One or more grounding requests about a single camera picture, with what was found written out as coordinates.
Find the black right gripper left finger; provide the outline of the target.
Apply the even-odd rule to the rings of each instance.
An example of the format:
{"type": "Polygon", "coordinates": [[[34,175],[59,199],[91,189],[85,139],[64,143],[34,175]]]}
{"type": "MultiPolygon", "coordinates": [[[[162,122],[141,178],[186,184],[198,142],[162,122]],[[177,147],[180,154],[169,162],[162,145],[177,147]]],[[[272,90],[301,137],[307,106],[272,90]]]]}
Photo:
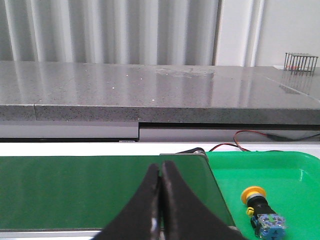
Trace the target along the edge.
{"type": "Polygon", "coordinates": [[[94,240],[158,240],[160,238],[159,167],[151,164],[137,191],[94,240]]]}

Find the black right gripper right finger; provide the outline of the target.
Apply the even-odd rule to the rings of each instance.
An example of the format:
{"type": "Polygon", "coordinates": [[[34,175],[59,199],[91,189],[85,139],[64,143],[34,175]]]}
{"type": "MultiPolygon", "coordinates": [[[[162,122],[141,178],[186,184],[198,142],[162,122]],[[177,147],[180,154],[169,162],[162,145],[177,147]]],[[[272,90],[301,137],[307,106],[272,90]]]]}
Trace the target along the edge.
{"type": "Polygon", "coordinates": [[[164,236],[167,240],[244,240],[193,192],[171,160],[162,164],[164,236]]]}

